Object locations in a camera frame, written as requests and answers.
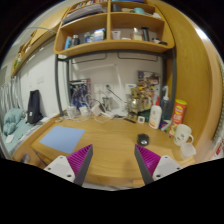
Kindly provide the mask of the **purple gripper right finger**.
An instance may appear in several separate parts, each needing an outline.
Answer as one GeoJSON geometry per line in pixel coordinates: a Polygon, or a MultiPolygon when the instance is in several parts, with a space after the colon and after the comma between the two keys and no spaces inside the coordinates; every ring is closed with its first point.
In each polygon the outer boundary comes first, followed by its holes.
{"type": "Polygon", "coordinates": [[[159,156],[139,145],[135,145],[134,155],[145,185],[181,170],[181,166],[168,155],[159,156]]]}

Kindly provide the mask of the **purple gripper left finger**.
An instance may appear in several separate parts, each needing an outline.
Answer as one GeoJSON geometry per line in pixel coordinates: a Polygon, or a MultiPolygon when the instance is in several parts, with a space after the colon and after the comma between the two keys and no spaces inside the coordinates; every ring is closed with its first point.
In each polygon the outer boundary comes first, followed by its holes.
{"type": "Polygon", "coordinates": [[[58,177],[82,186],[93,156],[93,145],[90,144],[66,156],[58,156],[46,168],[58,177]]]}

